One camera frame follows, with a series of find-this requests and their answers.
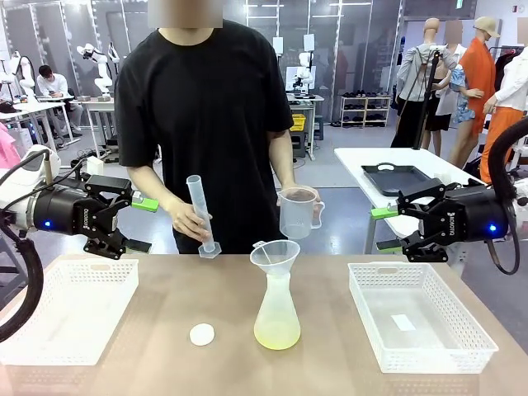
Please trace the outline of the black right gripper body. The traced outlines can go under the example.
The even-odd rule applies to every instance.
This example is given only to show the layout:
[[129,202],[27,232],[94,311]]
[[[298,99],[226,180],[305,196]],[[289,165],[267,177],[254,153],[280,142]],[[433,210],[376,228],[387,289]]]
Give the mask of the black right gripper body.
[[446,236],[456,242],[502,238],[509,230],[507,212],[495,191],[472,186],[448,191],[444,201]]

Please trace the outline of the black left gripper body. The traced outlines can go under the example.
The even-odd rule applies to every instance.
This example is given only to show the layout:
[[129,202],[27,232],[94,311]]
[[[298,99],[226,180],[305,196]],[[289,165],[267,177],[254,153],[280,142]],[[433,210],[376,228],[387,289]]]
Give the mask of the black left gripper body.
[[99,238],[106,235],[98,214],[105,209],[101,194],[56,185],[29,199],[26,221],[29,228],[41,231]]

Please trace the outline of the person's right hand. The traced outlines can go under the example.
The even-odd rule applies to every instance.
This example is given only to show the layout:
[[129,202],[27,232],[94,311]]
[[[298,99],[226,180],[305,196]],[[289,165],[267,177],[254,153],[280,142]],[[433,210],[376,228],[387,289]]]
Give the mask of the person's right hand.
[[168,203],[166,211],[172,218],[173,228],[187,237],[204,242],[210,237],[210,232],[205,227],[205,221],[198,216],[193,205],[173,197]]

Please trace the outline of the person's left hand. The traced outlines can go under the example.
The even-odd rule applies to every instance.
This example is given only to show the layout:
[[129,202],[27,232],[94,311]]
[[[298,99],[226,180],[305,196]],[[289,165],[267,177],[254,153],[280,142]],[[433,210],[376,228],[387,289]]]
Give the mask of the person's left hand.
[[305,214],[311,210],[314,218],[320,216],[325,209],[325,204],[317,190],[299,184],[284,186],[278,192],[277,204],[282,209]]

